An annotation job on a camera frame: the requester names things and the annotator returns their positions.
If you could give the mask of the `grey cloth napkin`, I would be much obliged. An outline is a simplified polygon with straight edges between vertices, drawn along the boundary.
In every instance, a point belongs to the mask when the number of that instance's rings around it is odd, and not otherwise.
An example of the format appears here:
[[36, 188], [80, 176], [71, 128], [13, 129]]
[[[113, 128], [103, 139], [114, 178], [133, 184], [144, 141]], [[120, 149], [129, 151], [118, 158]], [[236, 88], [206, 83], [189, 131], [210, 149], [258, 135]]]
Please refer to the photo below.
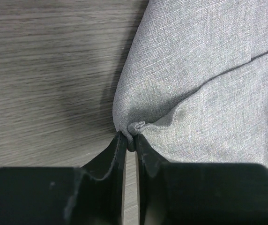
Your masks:
[[130, 151], [268, 166], [268, 0], [151, 0], [112, 113]]

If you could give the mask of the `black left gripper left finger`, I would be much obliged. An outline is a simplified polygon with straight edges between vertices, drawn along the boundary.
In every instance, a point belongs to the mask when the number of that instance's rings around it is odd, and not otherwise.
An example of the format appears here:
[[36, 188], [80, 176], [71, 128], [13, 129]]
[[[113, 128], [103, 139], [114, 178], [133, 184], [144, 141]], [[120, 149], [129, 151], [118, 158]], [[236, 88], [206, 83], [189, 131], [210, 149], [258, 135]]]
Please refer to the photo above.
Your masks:
[[123, 223], [127, 139], [82, 167], [0, 167], [0, 225]]

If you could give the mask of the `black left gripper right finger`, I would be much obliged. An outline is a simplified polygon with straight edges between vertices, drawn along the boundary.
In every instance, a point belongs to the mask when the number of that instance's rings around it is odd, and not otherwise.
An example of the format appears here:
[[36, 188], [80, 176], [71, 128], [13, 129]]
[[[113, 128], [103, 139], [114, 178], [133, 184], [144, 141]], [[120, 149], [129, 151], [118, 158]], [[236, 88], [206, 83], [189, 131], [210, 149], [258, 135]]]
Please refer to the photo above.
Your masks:
[[268, 225], [268, 169], [172, 163], [134, 138], [141, 225]]

